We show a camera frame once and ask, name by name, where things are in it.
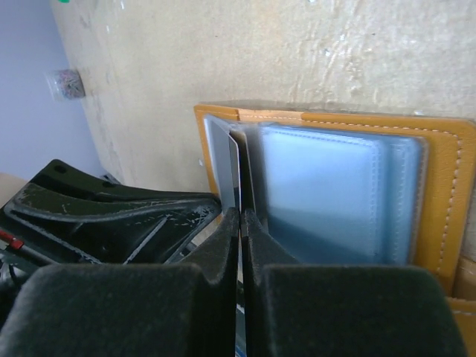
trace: white stitching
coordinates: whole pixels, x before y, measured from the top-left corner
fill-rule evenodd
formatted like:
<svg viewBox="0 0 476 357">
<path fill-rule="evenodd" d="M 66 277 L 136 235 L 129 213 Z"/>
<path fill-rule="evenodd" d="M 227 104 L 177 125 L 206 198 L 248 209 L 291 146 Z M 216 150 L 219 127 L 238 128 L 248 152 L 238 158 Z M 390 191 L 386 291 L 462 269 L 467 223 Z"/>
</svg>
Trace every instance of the white stitching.
<svg viewBox="0 0 476 357">
<path fill-rule="evenodd" d="M 462 298 L 458 298 L 458 297 L 447 297 L 447 299 L 450 301 L 450 302 L 453 302 L 453 301 L 462 301 L 464 303 L 474 303 L 474 300 L 466 300 L 466 299 L 462 299 Z"/>
<path fill-rule="evenodd" d="M 446 218 L 445 218 L 445 227 L 443 228 L 443 235 L 441 237 L 441 245 L 440 245 L 440 259 L 438 260 L 438 266 L 437 266 L 437 274 L 440 273 L 441 270 L 441 265 L 443 264 L 443 256 L 445 253 L 445 246 L 446 246 L 446 237 L 447 237 L 447 232 L 449 228 L 449 217 L 451 215 L 451 211 L 453 208 L 453 198 L 454 198 L 454 193 L 456 192 L 456 185 L 457 185 L 457 180 L 458 180 L 458 175 L 459 175 L 459 170 L 460 170 L 460 162 L 461 162 L 461 150 L 463 146 L 463 140 L 460 139 L 460 137 L 456 134 L 453 134 L 452 132 L 447 132 L 444 130 L 438 130 L 438 129 L 426 129 L 426 128 L 410 128 L 409 126 L 382 126 L 382 125 L 370 125 L 370 124 L 354 124 L 354 123 L 339 123 L 339 122 L 332 122 L 332 121 L 319 121 L 319 120 L 303 120 L 302 118 L 287 118 L 287 117 L 273 117 L 273 116 L 265 116 L 265 115 L 240 115 L 240 117 L 248 117 L 248 118 L 271 118 L 271 119 L 287 119 L 287 120 L 296 120 L 296 121 L 306 121 L 308 123 L 319 123 L 319 124 L 333 124 L 333 125 L 347 125 L 347 126 L 364 126 L 364 127 L 372 127 L 372 128 L 382 128 L 382 129 L 404 129 L 404 130 L 422 130 L 424 132 L 440 132 L 443 134 L 448 134 L 453 136 L 454 138 L 457 139 L 457 159 L 456 159 L 456 169 L 454 170 L 454 175 L 453 175 L 453 185 L 451 188 L 451 196 L 448 201 L 448 210 L 446 211 Z"/>
<path fill-rule="evenodd" d="M 322 141 L 330 141 L 330 142 L 334 142 L 334 143 L 344 143 L 344 144 L 351 144 L 351 145 L 356 145 L 358 147 L 373 147 L 372 144 L 369 144 L 368 142 L 366 142 L 364 139 L 360 139 L 360 138 L 357 138 L 355 140 L 351 140 L 351 139 L 347 139 L 345 137 L 340 137 L 339 139 L 337 138 L 316 138 L 314 136 L 311 136 L 311 135 L 306 135 L 306 134 L 295 134 L 295 133 L 291 133 L 291 132 L 285 132 L 285 131 L 282 131 L 282 130 L 274 130 L 273 132 L 267 132 L 268 130 L 268 127 L 265 128 L 265 135 L 270 135 L 270 134 L 274 134 L 274 133 L 279 133 L 279 134 L 283 134 L 283 135 L 288 135 L 288 136 L 296 136 L 298 138 L 309 138 L 309 139 L 318 139 L 318 140 L 322 140 Z"/>
<path fill-rule="evenodd" d="M 463 270 L 463 271 L 467 271 L 467 272 L 470 273 L 471 275 L 475 275 L 475 273 L 474 273 L 473 271 L 471 271 L 471 270 L 469 270 L 469 269 L 467 269 L 467 268 L 464 268 L 464 267 L 461 266 L 460 269 Z"/>
<path fill-rule="evenodd" d="M 469 312 L 469 311 L 453 310 L 453 313 L 465 315 L 465 316 L 476 316 L 476 312 Z"/>
<path fill-rule="evenodd" d="M 402 221 L 402 211 L 403 211 L 403 187 L 405 185 L 405 160 L 406 160 L 406 151 L 403 150 L 403 145 L 394 145 L 395 147 L 398 148 L 398 150 L 401 150 L 402 152 L 402 177 L 400 178 L 400 183 L 398 187 L 398 197 L 399 197 L 399 202 L 397 206 L 397 212 L 398 214 L 396 215 L 398 218 L 396 219 L 396 228 L 395 228 L 395 235 L 398 237 L 400 234 L 400 222 Z M 395 242 L 393 242 L 393 250 L 392 250 L 392 258 L 393 262 L 396 262 L 397 259 L 397 252 L 399 250 L 399 240 L 397 239 Z"/>
<path fill-rule="evenodd" d="M 383 190 L 382 190 L 382 184 L 380 183 L 380 181 L 382 180 L 382 177 L 380 175 L 380 170 L 379 170 L 379 176 L 378 178 L 376 179 L 376 162 L 377 162 L 377 159 L 376 157 L 379 158 L 379 162 L 382 162 L 382 154 L 380 152 L 380 150 L 377 150 L 377 153 L 375 154 L 375 152 L 373 152 L 373 155 L 372 155 L 372 181 L 373 181 L 373 189 L 372 189 L 372 198 L 371 198 L 371 201 L 370 201 L 370 212 L 371 212 L 371 215 L 372 215 L 372 219 L 373 219 L 373 225 L 375 227 L 375 230 L 373 232 L 373 256 L 375 256 L 375 247 L 377 245 L 377 237 L 379 236 L 379 233 L 382 234 L 382 228 L 383 228 L 383 225 L 379 225 L 377 227 L 377 214 L 376 214 L 376 202 L 377 202 L 377 193 L 376 191 L 379 190 L 380 191 L 380 194 L 382 194 Z M 378 244 L 379 244 L 379 247 L 377 248 L 377 251 L 378 251 L 378 256 L 379 258 L 381 259 L 381 252 L 382 252 L 382 247 L 381 247 L 381 242 L 380 240 L 378 241 Z"/>
</svg>

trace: wallet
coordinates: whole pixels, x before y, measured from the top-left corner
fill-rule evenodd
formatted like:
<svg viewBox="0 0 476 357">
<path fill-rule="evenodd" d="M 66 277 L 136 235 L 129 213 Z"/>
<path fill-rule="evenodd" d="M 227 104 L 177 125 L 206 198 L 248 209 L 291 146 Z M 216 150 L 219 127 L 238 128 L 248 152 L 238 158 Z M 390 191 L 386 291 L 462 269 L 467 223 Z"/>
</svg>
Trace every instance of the wallet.
<svg viewBox="0 0 476 357">
<path fill-rule="evenodd" d="M 476 126 L 470 120 L 250 110 L 210 105 L 196 106 L 195 113 L 210 190 L 214 193 L 218 190 L 204 128 L 206 115 L 235 123 L 274 122 L 315 129 L 424 138 L 428 143 L 428 170 L 415 255 L 410 263 L 426 268 L 439 280 L 449 296 L 448 304 L 469 355 L 476 357 L 476 262 L 460 256 L 475 182 Z"/>
<path fill-rule="evenodd" d="M 422 142 L 260 128 L 269 233 L 306 263 L 406 264 L 418 215 Z"/>
</svg>

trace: purple wall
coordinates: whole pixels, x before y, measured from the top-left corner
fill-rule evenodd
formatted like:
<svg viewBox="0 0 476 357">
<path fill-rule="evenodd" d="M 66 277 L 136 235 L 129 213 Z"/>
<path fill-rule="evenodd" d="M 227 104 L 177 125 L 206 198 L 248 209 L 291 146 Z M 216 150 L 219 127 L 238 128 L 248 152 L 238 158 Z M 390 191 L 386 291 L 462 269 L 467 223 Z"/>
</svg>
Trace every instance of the purple wall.
<svg viewBox="0 0 476 357">
<path fill-rule="evenodd" d="M 0 3 L 0 172 L 28 180 L 59 158 L 105 173 L 80 102 L 50 94 L 45 72 L 67 67 L 48 0 Z"/>
</svg>

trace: card holder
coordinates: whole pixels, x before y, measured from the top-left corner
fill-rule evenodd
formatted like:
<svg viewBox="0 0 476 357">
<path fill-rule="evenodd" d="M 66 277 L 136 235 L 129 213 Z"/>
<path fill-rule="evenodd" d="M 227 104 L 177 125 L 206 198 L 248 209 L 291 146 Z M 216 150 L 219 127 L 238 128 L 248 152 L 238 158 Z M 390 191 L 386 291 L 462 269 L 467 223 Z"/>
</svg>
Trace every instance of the card holder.
<svg viewBox="0 0 476 357">
<path fill-rule="evenodd" d="M 226 121 L 209 115 L 204 120 L 204 125 L 222 209 L 226 211 L 230 207 L 238 208 L 241 196 L 238 144 L 230 136 L 230 125 Z"/>
<path fill-rule="evenodd" d="M 382 263 L 388 145 L 279 126 L 260 133 L 269 233 L 307 263 Z"/>
<path fill-rule="evenodd" d="M 381 140 L 387 146 L 388 187 L 386 188 L 385 264 L 407 264 L 414 253 L 422 207 L 428 159 L 428 145 L 422 138 L 372 135 L 290 126 L 311 132 Z"/>
</svg>

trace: brown leather wallet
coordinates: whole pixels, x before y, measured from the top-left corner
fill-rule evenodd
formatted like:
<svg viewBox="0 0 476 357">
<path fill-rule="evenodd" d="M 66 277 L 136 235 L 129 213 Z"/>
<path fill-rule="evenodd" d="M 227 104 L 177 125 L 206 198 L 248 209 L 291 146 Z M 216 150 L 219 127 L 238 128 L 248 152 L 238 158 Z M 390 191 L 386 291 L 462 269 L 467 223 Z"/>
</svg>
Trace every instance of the brown leather wallet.
<svg viewBox="0 0 476 357">
<path fill-rule="evenodd" d="M 206 114 L 245 122 L 271 121 L 424 138 L 428 142 L 428 173 L 413 264 L 431 271 L 447 295 L 453 296 L 454 277 L 475 180 L 476 126 L 472 122 L 453 118 L 247 110 L 203 105 L 196 106 L 195 112 L 210 189 L 214 193 L 217 192 L 216 182 L 203 121 Z M 473 289 L 476 289 L 476 282 L 473 284 Z M 476 301 L 458 297 L 449 298 L 448 303 L 471 355 L 476 356 L 476 340 L 473 341 L 472 337 L 476 335 Z"/>
</svg>

